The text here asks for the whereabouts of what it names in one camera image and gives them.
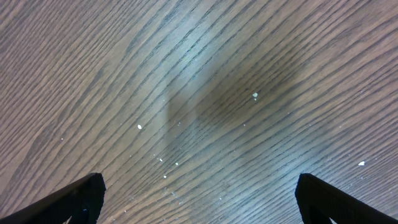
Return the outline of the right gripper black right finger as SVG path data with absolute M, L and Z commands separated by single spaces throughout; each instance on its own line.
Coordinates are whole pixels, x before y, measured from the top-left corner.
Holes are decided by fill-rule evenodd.
M 396 219 L 309 173 L 299 175 L 295 198 L 304 224 L 397 224 Z

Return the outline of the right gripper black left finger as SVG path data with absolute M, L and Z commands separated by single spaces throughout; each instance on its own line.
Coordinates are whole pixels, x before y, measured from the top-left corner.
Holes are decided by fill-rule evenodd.
M 96 223 L 106 191 L 102 174 L 91 173 L 7 217 L 1 223 Z

